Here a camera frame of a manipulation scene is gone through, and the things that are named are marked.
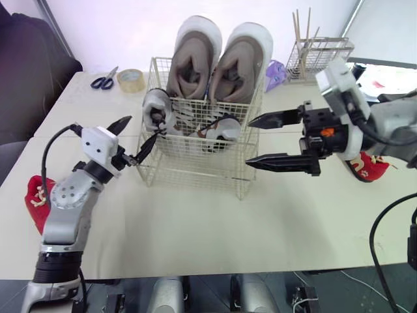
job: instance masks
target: wire rack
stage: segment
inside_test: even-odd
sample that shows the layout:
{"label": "wire rack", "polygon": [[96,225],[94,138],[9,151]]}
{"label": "wire rack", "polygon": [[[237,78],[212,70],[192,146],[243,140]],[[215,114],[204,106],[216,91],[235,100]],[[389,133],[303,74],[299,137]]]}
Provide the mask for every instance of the wire rack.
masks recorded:
{"label": "wire rack", "polygon": [[295,42],[287,63],[290,82],[311,81],[335,57],[346,60],[354,49],[348,38],[312,38]]}
{"label": "wire rack", "polygon": [[[170,67],[170,58],[152,58],[148,90],[165,89]],[[247,127],[247,124],[259,115],[263,95],[261,90],[260,86],[250,104],[211,104],[208,100],[171,98],[177,125],[184,136],[158,136],[150,155],[137,167],[147,186],[158,183],[232,190],[239,199],[243,199],[255,179],[255,169],[247,166],[245,160],[257,155],[259,129]],[[192,137],[196,130],[225,113],[234,115],[240,122],[241,131],[237,141]],[[152,135],[142,125],[138,150]]]}

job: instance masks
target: purple bag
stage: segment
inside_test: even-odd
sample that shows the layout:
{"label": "purple bag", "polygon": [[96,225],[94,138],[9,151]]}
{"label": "purple bag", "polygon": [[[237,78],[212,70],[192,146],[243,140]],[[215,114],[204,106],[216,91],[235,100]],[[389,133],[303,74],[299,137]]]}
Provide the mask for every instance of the purple bag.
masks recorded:
{"label": "purple bag", "polygon": [[287,71],[284,64],[277,60],[271,60],[266,69],[266,90],[267,93],[272,88],[281,85],[287,79]]}

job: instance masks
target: floor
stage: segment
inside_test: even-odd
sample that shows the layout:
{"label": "floor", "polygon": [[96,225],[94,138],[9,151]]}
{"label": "floor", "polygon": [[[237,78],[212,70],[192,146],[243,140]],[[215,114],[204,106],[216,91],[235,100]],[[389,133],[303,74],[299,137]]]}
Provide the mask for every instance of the floor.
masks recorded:
{"label": "floor", "polygon": [[[383,267],[388,285],[397,303],[408,312],[412,312],[417,302],[417,272],[408,264],[387,265]],[[364,267],[345,271],[375,289],[382,291],[375,268]],[[322,313],[389,313],[388,303],[368,287],[346,277],[340,271],[306,275],[297,272],[307,284],[314,286],[319,296]],[[293,274],[259,273],[272,292],[281,313],[292,313],[286,303],[285,285],[302,286],[303,283]],[[190,312],[228,312],[229,283],[231,275],[191,276],[191,309]],[[89,311],[102,311],[106,295],[110,293],[126,294],[126,310],[130,313],[146,312],[152,288],[157,278],[129,278],[121,280],[116,286],[87,284]],[[25,293],[26,281],[0,280],[0,313],[15,313]]]}

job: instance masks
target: orange component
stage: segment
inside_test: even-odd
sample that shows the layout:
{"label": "orange component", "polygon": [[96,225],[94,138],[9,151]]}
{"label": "orange component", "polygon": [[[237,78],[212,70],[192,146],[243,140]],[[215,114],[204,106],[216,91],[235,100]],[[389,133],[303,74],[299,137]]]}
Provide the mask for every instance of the orange component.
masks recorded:
{"label": "orange component", "polygon": [[320,134],[324,137],[333,137],[334,136],[334,128],[325,128],[320,132]]}

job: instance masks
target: tabletop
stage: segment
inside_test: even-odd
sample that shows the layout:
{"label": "tabletop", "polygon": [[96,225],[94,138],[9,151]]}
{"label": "tabletop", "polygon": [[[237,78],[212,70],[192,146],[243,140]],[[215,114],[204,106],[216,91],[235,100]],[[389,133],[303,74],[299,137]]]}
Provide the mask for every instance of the tabletop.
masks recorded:
{"label": "tabletop", "polygon": [[[260,135],[259,153],[299,153],[296,133]],[[33,277],[40,235],[23,197],[40,173],[49,138],[35,137],[0,188],[0,278]],[[137,136],[122,136],[129,153]],[[48,155],[48,177],[60,180],[85,160],[81,141],[61,137]],[[376,216],[415,192],[417,178],[400,160],[373,183],[355,179],[337,156],[322,174],[258,171],[240,201],[231,192],[156,184],[146,187],[135,168],[108,183],[93,209],[83,255],[85,276],[125,278],[337,269],[372,265],[368,236]],[[407,261],[410,217],[417,201],[395,208],[375,238],[382,264]]]}
{"label": "tabletop", "polygon": [[[142,122],[142,102],[145,90],[139,93],[124,93],[115,79],[109,90],[93,89],[90,83],[103,74],[77,72],[35,132],[35,137],[52,137],[66,125],[78,122],[83,126],[107,126],[115,120],[132,115],[132,119],[121,136],[138,136]],[[314,108],[328,107],[316,85],[281,85],[263,95],[263,112],[295,109],[303,101],[310,100]],[[264,133],[301,132],[302,125],[261,130]],[[67,132],[63,136],[75,136]]]}

